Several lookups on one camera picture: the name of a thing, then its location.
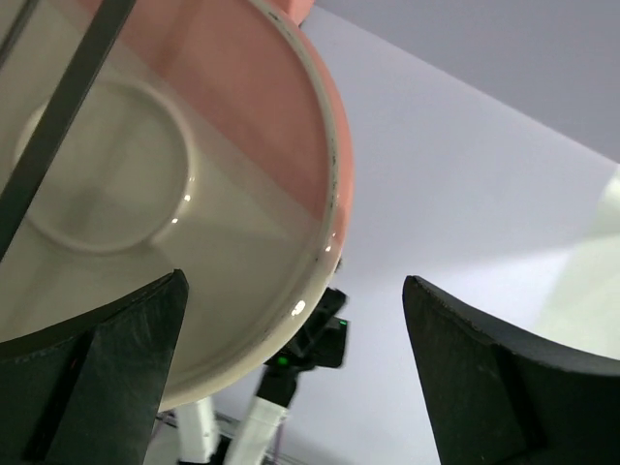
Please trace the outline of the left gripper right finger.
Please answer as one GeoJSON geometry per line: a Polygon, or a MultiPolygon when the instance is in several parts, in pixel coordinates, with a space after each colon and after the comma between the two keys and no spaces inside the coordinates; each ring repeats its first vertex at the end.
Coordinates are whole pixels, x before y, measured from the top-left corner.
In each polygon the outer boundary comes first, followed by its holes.
{"type": "Polygon", "coordinates": [[[443,464],[616,464],[619,362],[409,276],[402,302],[443,464]]]}

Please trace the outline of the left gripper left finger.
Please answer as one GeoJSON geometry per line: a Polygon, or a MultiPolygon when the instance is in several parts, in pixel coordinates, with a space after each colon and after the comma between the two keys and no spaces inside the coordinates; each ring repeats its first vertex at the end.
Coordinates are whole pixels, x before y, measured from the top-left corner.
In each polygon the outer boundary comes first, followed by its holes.
{"type": "Polygon", "coordinates": [[[177,269],[2,343],[2,463],[141,464],[188,293],[177,269]]]}

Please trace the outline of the pink cream floral plate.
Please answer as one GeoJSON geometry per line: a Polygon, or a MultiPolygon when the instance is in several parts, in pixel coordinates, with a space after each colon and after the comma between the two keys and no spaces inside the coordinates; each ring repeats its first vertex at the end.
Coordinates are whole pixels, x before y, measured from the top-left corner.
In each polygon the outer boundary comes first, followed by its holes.
{"type": "Polygon", "coordinates": [[[137,1],[1,263],[1,337],[174,269],[189,299],[161,405],[228,387],[302,327],[353,198],[343,103],[268,1],[137,1]]]}

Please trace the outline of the pink plastic cup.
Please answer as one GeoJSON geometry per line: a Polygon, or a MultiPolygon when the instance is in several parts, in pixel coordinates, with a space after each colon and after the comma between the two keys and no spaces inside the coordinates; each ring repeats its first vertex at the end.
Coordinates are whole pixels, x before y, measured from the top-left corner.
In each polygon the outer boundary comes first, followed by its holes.
{"type": "Polygon", "coordinates": [[[309,16],[314,5],[314,0],[285,0],[282,10],[299,25],[309,16]]]}

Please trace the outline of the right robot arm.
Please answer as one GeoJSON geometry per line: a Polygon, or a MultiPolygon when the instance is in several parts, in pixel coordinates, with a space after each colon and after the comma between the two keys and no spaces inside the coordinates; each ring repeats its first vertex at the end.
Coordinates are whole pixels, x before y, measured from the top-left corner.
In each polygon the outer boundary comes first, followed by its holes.
{"type": "Polygon", "coordinates": [[[224,452],[209,397],[174,410],[179,464],[261,464],[289,413],[299,376],[316,368],[339,369],[344,363],[348,324],[337,316],[348,297],[328,288],[293,338],[264,363],[248,408],[224,452]]]}

